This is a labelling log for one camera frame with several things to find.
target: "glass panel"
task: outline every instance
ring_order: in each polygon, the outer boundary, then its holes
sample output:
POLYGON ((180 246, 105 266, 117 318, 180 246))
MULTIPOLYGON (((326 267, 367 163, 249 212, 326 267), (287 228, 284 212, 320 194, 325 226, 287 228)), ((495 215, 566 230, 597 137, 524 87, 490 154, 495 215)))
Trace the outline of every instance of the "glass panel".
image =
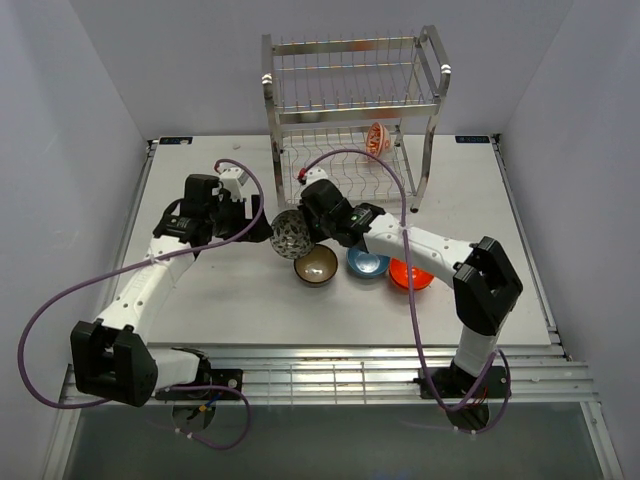
MULTIPOLYGON (((255 407, 246 440, 210 450, 171 426, 171 408, 105 406, 82 412, 65 478, 385 479, 601 477, 578 404, 514 404, 478 437, 421 430, 446 426, 434 406, 255 407)), ((204 434, 235 438, 242 407, 220 406, 204 434)))

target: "orange bowl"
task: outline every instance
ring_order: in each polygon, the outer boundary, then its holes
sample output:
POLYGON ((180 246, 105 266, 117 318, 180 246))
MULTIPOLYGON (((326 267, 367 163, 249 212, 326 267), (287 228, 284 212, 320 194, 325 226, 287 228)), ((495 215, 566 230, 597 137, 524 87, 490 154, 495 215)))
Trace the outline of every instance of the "orange bowl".
MULTIPOLYGON (((414 290, 427 288, 433 281, 433 275, 429 272, 425 272, 416 267, 413 267, 411 271, 413 273, 414 290)), ((409 274, 406 263, 401 262, 397 258, 392 258, 391 264, 389 265, 389 274, 394 284, 405 290, 409 289, 409 274)))
POLYGON ((380 122, 375 122, 369 128, 365 149, 367 152, 379 157, 391 148, 391 138, 389 130, 380 122))

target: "blue bowl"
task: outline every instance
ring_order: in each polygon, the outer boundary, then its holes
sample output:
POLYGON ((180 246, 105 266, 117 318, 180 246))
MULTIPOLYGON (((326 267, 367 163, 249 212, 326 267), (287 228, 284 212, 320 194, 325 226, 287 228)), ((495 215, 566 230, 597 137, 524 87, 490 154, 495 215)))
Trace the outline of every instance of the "blue bowl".
POLYGON ((389 268, 391 259, 384 255, 366 253, 351 247, 347 250, 347 263, 353 273, 362 278, 374 278, 383 275, 389 268))

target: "white wall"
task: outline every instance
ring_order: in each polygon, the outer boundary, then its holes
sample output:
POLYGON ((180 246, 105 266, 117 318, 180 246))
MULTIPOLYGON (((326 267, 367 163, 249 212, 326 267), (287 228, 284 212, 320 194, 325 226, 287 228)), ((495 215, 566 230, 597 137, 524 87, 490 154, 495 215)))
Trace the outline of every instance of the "white wall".
MULTIPOLYGON (((0 478, 39 478, 55 411, 18 377, 31 314, 113 259, 144 141, 68 0, 0 1, 0 478)), ((27 344, 57 399, 69 332, 99 289, 53 308, 27 344)))
POLYGON ((453 67, 440 133, 499 132, 571 0, 71 0, 145 138, 266 133, 260 36, 438 27, 453 67))
POLYGON ((587 359, 640 477, 640 4, 581 0, 504 132, 518 207, 567 350, 587 359))

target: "brown bowl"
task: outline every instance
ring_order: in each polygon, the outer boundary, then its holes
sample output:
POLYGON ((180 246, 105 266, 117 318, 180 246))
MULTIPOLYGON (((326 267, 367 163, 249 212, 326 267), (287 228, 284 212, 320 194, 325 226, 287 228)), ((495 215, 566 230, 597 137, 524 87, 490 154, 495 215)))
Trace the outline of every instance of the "brown bowl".
POLYGON ((338 257, 329 247, 316 245, 309 254, 293 262, 293 269, 306 285, 319 287, 329 283, 338 271, 338 257))

